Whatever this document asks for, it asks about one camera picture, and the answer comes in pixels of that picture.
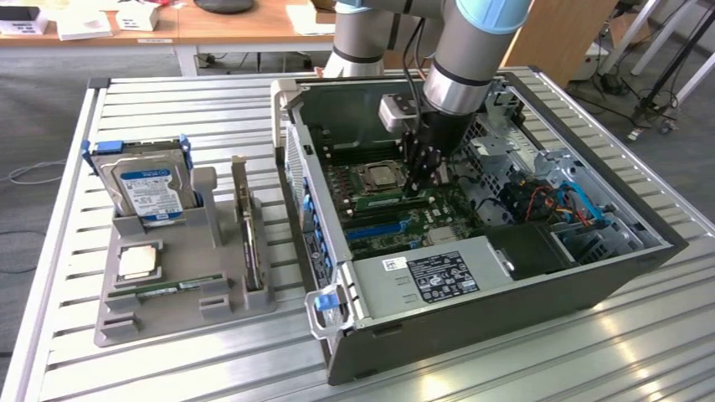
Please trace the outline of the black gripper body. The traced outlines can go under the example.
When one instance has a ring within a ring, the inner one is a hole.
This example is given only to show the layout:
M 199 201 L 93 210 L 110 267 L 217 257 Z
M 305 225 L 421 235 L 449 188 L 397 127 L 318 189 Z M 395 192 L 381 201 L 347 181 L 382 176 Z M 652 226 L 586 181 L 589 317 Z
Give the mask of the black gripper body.
M 423 111 L 418 130 L 421 145 L 429 151 L 441 152 L 443 157 L 450 158 L 463 141 L 474 117 L 474 112 L 453 115 L 438 110 Z

